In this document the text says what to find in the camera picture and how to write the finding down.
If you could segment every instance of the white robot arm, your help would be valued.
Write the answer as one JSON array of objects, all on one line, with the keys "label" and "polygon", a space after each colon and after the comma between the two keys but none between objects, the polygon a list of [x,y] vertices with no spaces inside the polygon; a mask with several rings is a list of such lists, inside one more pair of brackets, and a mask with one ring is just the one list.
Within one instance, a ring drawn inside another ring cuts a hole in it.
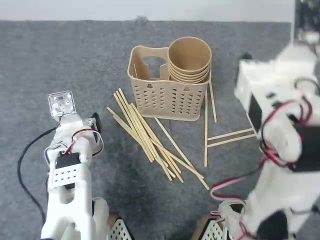
[{"label": "white robot arm", "polygon": [[49,166],[48,206],[41,239],[108,239],[108,204],[101,197],[92,198],[89,171],[92,157],[103,150],[99,116],[82,120],[71,91],[51,94],[48,100],[52,117],[60,121],[44,151]]},{"label": "white robot arm", "polygon": [[[319,210],[314,206],[320,195],[320,88],[314,75],[318,31],[296,26],[295,40],[275,60],[259,62],[245,55],[239,61],[234,94],[266,157],[247,200],[231,197],[218,208],[235,240],[295,239],[309,215]],[[212,196],[223,200],[214,194],[217,189],[219,185]]]}]

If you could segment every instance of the black wire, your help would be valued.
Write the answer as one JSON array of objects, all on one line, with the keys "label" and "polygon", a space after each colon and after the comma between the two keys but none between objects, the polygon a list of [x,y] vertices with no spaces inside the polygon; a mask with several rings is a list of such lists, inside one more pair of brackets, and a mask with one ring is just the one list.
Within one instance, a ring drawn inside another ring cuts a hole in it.
[{"label": "black wire", "polygon": [[22,187],[22,189],[24,190],[24,192],[28,195],[28,197],[33,201],[33,203],[36,205],[36,207],[39,209],[40,213],[41,213],[41,217],[42,217],[42,224],[44,225],[46,222],[46,214],[44,209],[42,208],[42,206],[40,205],[40,203],[38,202],[38,200],[31,194],[31,192],[27,189],[26,185],[24,184],[23,180],[22,180],[22,176],[21,176],[21,163],[22,160],[24,159],[24,156],[26,155],[28,149],[31,147],[32,144],[34,144],[36,141],[38,141],[39,139],[41,139],[42,137],[50,134],[51,132],[53,132],[54,130],[57,129],[57,127],[59,126],[59,124],[57,126],[55,126],[54,128],[49,129],[48,131],[45,131],[44,133],[42,133],[41,135],[39,135],[38,137],[36,137],[33,141],[31,141],[30,143],[28,143],[28,145],[24,148],[24,150],[22,151],[19,159],[18,159],[18,163],[17,163],[17,176],[18,176],[18,180],[19,183]]},{"label": "black wire", "polygon": [[317,91],[318,91],[317,94],[318,95],[320,94],[320,85],[316,81],[313,81],[312,79],[309,79],[309,78],[298,78],[297,80],[294,81],[294,88],[298,89],[298,84],[302,83],[302,82],[309,82],[309,83],[314,84],[316,86]]}]

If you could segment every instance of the bamboo skewer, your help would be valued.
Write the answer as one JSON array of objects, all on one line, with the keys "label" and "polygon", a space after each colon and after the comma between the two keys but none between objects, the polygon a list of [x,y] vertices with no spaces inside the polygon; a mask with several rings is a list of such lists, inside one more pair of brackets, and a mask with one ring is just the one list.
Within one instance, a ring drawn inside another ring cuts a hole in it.
[{"label": "bamboo skewer", "polygon": [[125,96],[123,95],[123,93],[120,94],[118,91],[116,91],[116,94],[117,94],[118,98],[120,99],[120,102],[124,106],[124,109],[126,109],[127,114],[129,116],[129,118],[131,119],[133,125],[135,126],[135,129],[136,129],[140,139],[145,143],[146,147],[148,148],[149,152],[151,153],[151,155],[153,157],[153,160],[156,159],[156,153],[153,150],[153,146],[152,146],[151,142],[149,141],[148,136],[146,136],[144,129],[141,128],[141,126],[139,125],[139,121],[133,115],[132,110],[130,109],[130,106],[128,105],[128,102],[127,102]]},{"label": "bamboo skewer", "polygon": [[255,134],[251,134],[251,135],[247,135],[247,136],[240,136],[240,137],[236,137],[236,138],[233,138],[233,139],[212,143],[212,144],[209,144],[207,147],[208,148],[216,147],[216,146],[219,146],[219,145],[222,145],[222,144],[228,144],[228,143],[232,143],[232,142],[243,140],[243,139],[253,138],[255,136],[256,136]]},{"label": "bamboo skewer", "polygon": [[155,160],[156,160],[158,163],[161,163],[161,165],[163,165],[163,170],[166,171],[167,169],[164,167],[164,162],[165,162],[165,161],[160,158],[157,150],[155,149],[155,146],[151,143],[150,138],[148,137],[148,135],[147,135],[144,127],[142,126],[141,122],[139,121],[138,116],[137,116],[137,114],[135,113],[133,107],[132,107],[131,105],[129,105],[128,107],[129,107],[129,110],[130,110],[130,112],[131,112],[131,115],[132,115],[133,118],[134,118],[134,121],[136,121],[136,123],[138,124],[139,130],[142,132],[143,136],[145,137],[146,142],[147,142],[148,144],[150,144],[150,149],[151,149],[151,150],[154,152],[154,154],[155,154]]},{"label": "bamboo skewer", "polygon": [[151,154],[153,155],[154,159],[162,166],[165,174],[167,175],[167,177],[171,181],[172,179],[171,179],[169,173],[167,172],[168,169],[163,166],[163,165],[165,165],[166,162],[163,159],[160,158],[157,150],[155,149],[154,145],[151,143],[146,130],[142,126],[141,122],[139,121],[139,117],[136,115],[136,112],[134,111],[133,107],[131,105],[129,105],[124,93],[121,90],[121,88],[119,88],[118,90],[119,90],[119,92],[116,91],[116,93],[120,94],[120,96],[121,96],[120,98],[123,100],[123,104],[125,105],[125,107],[129,111],[129,114],[133,118],[133,121],[136,123],[137,128],[140,131],[140,133],[142,134],[142,137],[144,138],[147,147],[149,147],[149,150],[150,150]]},{"label": "bamboo skewer", "polygon": [[128,109],[128,111],[130,112],[130,115],[133,117],[134,121],[136,121],[136,123],[137,123],[137,125],[138,125],[138,128],[139,128],[139,130],[141,131],[142,135],[143,135],[144,137],[146,137],[146,138],[145,138],[145,142],[146,142],[147,146],[149,147],[150,152],[152,153],[153,157],[156,158],[157,155],[158,155],[158,153],[157,153],[155,147],[153,146],[153,144],[151,143],[151,141],[149,140],[148,135],[147,135],[144,127],[142,126],[141,122],[139,121],[138,117],[137,117],[136,114],[135,114],[135,111],[132,109],[132,106],[129,105],[129,103],[128,103],[126,97],[125,97],[125,94],[124,94],[124,92],[121,90],[121,88],[118,88],[118,91],[119,91],[118,93],[121,95],[121,98],[123,99],[123,102],[124,102],[124,104],[125,104],[125,107],[126,107],[126,108]]},{"label": "bamboo skewer", "polygon": [[[175,149],[178,151],[178,153],[182,156],[182,158],[184,159],[184,161],[190,166],[191,169],[196,170],[195,167],[192,165],[192,163],[189,161],[189,159],[186,157],[186,155],[181,151],[181,149],[178,147],[178,145],[176,144],[176,142],[173,140],[173,138],[170,136],[170,134],[168,133],[168,131],[166,130],[166,128],[162,125],[162,123],[159,121],[158,118],[154,118],[156,120],[156,122],[158,123],[158,125],[160,126],[160,128],[162,129],[162,131],[165,133],[165,135],[168,137],[168,139],[170,140],[170,142],[173,144],[173,146],[175,147]],[[176,156],[171,156],[173,159],[175,159],[178,163],[180,161],[179,158],[177,158]],[[203,176],[199,176],[197,175],[197,177],[199,178],[200,182],[202,183],[202,185],[205,187],[205,189],[209,190],[209,186],[208,184],[204,181],[204,177]]]},{"label": "bamboo skewer", "polygon": [[250,131],[253,131],[253,129],[252,128],[247,128],[247,129],[240,130],[240,131],[234,131],[234,132],[230,132],[230,133],[226,133],[226,134],[222,134],[222,135],[218,135],[218,136],[212,136],[212,137],[208,138],[208,141],[209,140],[215,140],[215,139],[222,139],[222,138],[233,136],[233,135],[243,134],[243,133],[247,133],[247,132],[250,132]]},{"label": "bamboo skewer", "polygon": [[204,94],[204,167],[208,166],[208,90],[205,90]]},{"label": "bamboo skewer", "polygon": [[133,139],[136,140],[136,142],[137,142],[138,144],[140,144],[141,146],[143,146],[143,145],[141,144],[140,139],[139,139],[136,135],[134,135],[134,132],[130,129],[130,127],[129,127],[117,114],[113,115],[113,118],[114,118],[114,120],[116,120],[116,121],[120,124],[120,126],[123,127],[125,130],[129,129],[130,131],[127,131],[127,132],[130,134],[130,136],[133,137]]},{"label": "bamboo skewer", "polygon": [[[120,124],[121,127],[123,127],[124,129],[126,129],[126,128],[130,129],[130,127],[110,107],[107,107],[107,109],[113,115],[114,120],[116,120]],[[128,133],[144,149],[145,146],[142,144],[140,138],[137,137],[137,135],[135,135],[133,130],[130,129],[130,131]]]},{"label": "bamboo skewer", "polygon": [[174,160],[176,160],[179,164],[184,166],[186,169],[194,173],[197,177],[203,179],[204,176],[202,176],[200,173],[197,172],[194,168],[190,167],[188,164],[186,164],[184,161],[173,155],[171,152],[169,152],[167,149],[165,149],[163,146],[161,146],[159,143],[151,139],[151,142],[158,147],[158,149],[163,150],[167,155],[170,155]]},{"label": "bamboo skewer", "polygon": [[[140,114],[140,112],[138,111],[138,109],[136,108],[136,106],[131,103],[132,108],[134,109],[135,113],[137,114],[137,116],[139,117],[142,125],[144,126],[144,128],[146,129],[146,131],[148,132],[149,136],[156,141],[158,144],[160,144],[161,146],[162,143],[160,142],[160,140],[157,138],[157,136],[155,135],[155,133],[153,132],[153,130],[151,129],[151,127],[148,125],[148,123],[146,122],[146,120],[144,119],[144,117]],[[179,169],[179,167],[177,166],[177,164],[174,162],[174,160],[166,155],[166,153],[159,149],[159,151],[161,152],[162,156],[164,157],[164,159],[167,161],[167,163],[169,164],[169,166],[172,168],[173,172],[175,173],[175,175],[177,176],[177,178],[180,180],[181,183],[184,182],[184,180],[182,179],[182,177],[180,176],[180,174],[182,173],[181,170]]]},{"label": "bamboo skewer", "polygon": [[192,165],[192,163],[189,161],[189,159],[186,157],[186,155],[181,151],[181,149],[179,148],[179,146],[176,144],[175,140],[170,136],[170,134],[168,133],[168,131],[166,130],[165,126],[163,126],[163,124],[159,121],[158,118],[154,118],[156,120],[156,122],[158,123],[158,125],[160,126],[160,128],[162,129],[162,131],[165,133],[165,135],[168,137],[168,139],[170,140],[170,142],[172,143],[172,145],[175,147],[175,149],[178,151],[178,153],[182,156],[182,158],[185,160],[185,162],[194,169],[194,166]]},{"label": "bamboo skewer", "polygon": [[[158,142],[161,146],[163,146],[163,144],[160,142],[160,140],[158,139],[158,137],[156,136],[156,134],[154,133],[154,131],[151,129],[151,127],[148,125],[148,123],[146,122],[146,120],[144,119],[144,117],[140,114],[140,112],[138,111],[138,109],[136,108],[136,106],[131,103],[134,111],[136,112],[136,114],[138,115],[140,121],[142,122],[144,128],[146,129],[146,131],[148,132],[149,136],[155,140],[156,142]],[[173,166],[176,168],[176,170],[178,171],[179,174],[181,174],[181,170],[178,167],[178,165],[175,163],[175,161],[173,161],[173,159],[170,156],[167,156],[169,158],[169,160],[171,161],[171,163],[173,164]]]},{"label": "bamboo skewer", "polygon": [[129,123],[129,125],[130,125],[133,133],[134,133],[137,137],[140,138],[141,145],[143,146],[143,150],[144,150],[147,158],[149,159],[149,161],[152,163],[152,162],[154,161],[154,158],[153,158],[150,150],[148,149],[146,143],[145,143],[145,142],[143,141],[143,139],[139,136],[138,130],[136,129],[136,126],[134,126],[134,124],[132,123],[132,121],[131,121],[131,119],[130,119],[128,113],[127,113],[127,111],[125,110],[124,106],[122,105],[122,103],[121,103],[120,99],[118,98],[117,94],[114,93],[113,96],[114,96],[116,102],[118,103],[121,111],[123,112],[123,115],[124,115],[125,119],[126,119],[127,122]]},{"label": "bamboo skewer", "polygon": [[212,105],[212,112],[213,112],[213,119],[214,123],[217,123],[217,113],[216,113],[216,105],[215,105],[215,99],[214,99],[214,90],[212,87],[211,80],[209,81],[209,88],[210,88],[210,96],[211,96],[211,105]]},{"label": "bamboo skewer", "polygon": [[[135,133],[133,132],[133,130],[114,111],[111,110],[110,112],[114,113],[113,118],[120,124],[120,126],[123,127],[123,129],[126,130],[127,133],[130,134],[130,136],[133,137],[139,143],[140,141],[139,141],[138,137],[135,135]],[[156,159],[156,161],[162,166],[165,174],[167,175],[167,177],[171,181],[172,180],[171,176],[174,176],[174,174],[171,171],[170,171],[171,173],[169,173],[169,169],[166,168],[168,165],[165,167],[164,161],[161,161],[159,159]]]}]

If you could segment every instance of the gray carpet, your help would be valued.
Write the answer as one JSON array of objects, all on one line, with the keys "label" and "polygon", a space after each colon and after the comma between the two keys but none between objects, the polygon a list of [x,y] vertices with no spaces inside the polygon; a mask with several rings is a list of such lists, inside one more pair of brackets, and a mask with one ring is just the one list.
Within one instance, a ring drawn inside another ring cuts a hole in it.
[{"label": "gray carpet", "polygon": [[[184,184],[169,182],[161,168],[148,162],[142,149],[106,111],[118,113],[112,93],[122,88],[134,100],[127,67],[136,45],[168,46],[182,36],[197,36],[214,48],[215,103],[218,123],[209,111],[209,137],[249,127],[233,95],[237,58],[250,51],[255,58],[274,58],[289,40],[285,23],[74,21],[0,22],[0,238],[37,240],[41,217],[18,184],[16,168],[25,145],[52,128],[47,94],[72,90],[77,112],[98,112],[104,152],[92,162],[92,194],[105,198],[119,212],[136,240],[187,240],[197,220],[218,207],[199,180],[183,171]],[[153,119],[148,122],[174,151]],[[212,185],[256,167],[260,152],[255,139],[209,148],[204,168],[204,114],[196,122],[162,120],[195,167]],[[22,163],[23,179],[46,207],[47,165],[43,150],[53,135],[31,147]],[[222,193],[246,197],[257,175]],[[299,233],[318,239],[317,216]]]}]

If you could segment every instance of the paper cup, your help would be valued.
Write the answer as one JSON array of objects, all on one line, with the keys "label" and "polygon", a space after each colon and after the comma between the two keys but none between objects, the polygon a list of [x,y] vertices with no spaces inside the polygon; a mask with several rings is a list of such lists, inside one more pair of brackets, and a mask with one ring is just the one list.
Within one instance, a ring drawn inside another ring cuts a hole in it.
[{"label": "paper cup", "polygon": [[175,77],[174,75],[170,74],[170,79],[171,79],[171,81],[175,81],[175,82],[183,83],[183,84],[199,84],[199,83],[205,82],[208,79],[209,75],[210,75],[210,72],[208,72],[205,76],[203,76],[202,78],[199,78],[197,80],[186,81],[186,80],[181,80],[178,77]]},{"label": "paper cup", "polygon": [[169,46],[168,61],[177,72],[195,75],[211,63],[212,52],[208,44],[193,36],[181,37]]},{"label": "paper cup", "polygon": [[206,68],[204,71],[201,72],[201,74],[197,74],[197,76],[186,76],[185,74],[184,75],[181,75],[179,72],[175,71],[172,66],[169,66],[168,67],[168,71],[169,71],[169,74],[170,75],[174,75],[176,78],[179,78],[181,81],[198,81],[199,79],[201,78],[205,78],[205,76],[208,74],[209,72],[209,68]]}]

